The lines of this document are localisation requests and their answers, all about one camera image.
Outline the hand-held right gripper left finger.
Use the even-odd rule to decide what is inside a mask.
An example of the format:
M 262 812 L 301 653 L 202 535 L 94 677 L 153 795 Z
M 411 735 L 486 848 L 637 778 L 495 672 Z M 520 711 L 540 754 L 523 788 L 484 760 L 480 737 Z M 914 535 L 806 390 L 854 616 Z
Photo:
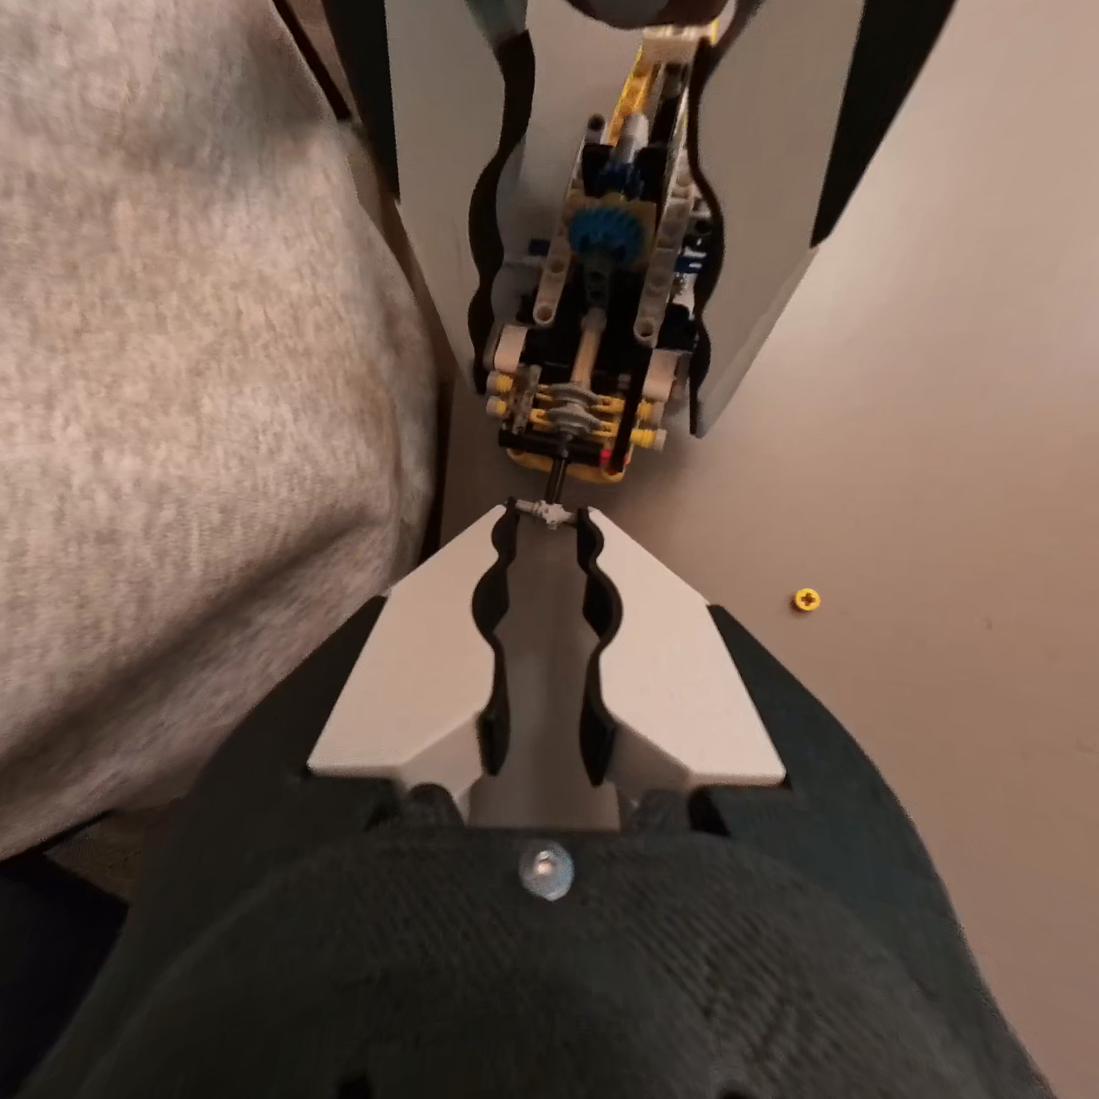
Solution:
M 494 507 L 389 592 L 310 773 L 451 795 L 499 775 L 510 707 L 497 629 L 518 522 L 514 504 Z

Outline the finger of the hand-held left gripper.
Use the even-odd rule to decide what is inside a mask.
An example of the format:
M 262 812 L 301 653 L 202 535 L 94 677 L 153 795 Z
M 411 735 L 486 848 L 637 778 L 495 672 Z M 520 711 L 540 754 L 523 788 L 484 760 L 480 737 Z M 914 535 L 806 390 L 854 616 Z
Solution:
M 398 210 L 462 375 L 486 388 L 497 193 L 529 128 L 527 3 L 385 3 Z
M 694 64 L 690 154 L 716 218 L 695 302 L 709 363 L 692 435 L 710 433 L 815 259 L 817 212 L 862 3 L 744 3 Z

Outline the yellow black lego assembly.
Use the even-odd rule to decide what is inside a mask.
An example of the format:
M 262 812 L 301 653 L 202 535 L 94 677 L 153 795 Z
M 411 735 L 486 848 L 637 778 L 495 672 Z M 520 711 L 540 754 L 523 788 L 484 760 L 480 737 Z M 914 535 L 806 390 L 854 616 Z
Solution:
M 699 46 L 718 40 L 718 20 L 641 33 L 550 193 L 559 212 L 507 257 L 516 289 L 486 354 L 486 412 L 507 457 L 546 476 L 538 502 L 566 507 L 568 478 L 617 485 L 637 451 L 662 451 L 690 384 L 716 235 L 690 167 L 690 89 Z

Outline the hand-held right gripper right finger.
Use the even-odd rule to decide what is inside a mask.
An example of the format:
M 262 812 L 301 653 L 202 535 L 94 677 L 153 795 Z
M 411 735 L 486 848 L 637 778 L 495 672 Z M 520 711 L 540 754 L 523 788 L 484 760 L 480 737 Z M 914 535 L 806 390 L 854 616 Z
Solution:
M 581 760 L 619 795 L 774 790 L 787 771 L 710 606 L 596 509 L 576 515 L 583 621 Z

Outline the small grey lego connector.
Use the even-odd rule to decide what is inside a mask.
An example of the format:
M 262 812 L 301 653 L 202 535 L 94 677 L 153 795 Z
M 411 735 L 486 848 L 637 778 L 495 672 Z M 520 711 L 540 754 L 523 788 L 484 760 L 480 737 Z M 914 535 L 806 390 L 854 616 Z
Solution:
M 580 530 L 589 522 L 583 509 L 568 511 L 561 504 L 514 500 L 509 502 L 509 507 L 550 532 Z

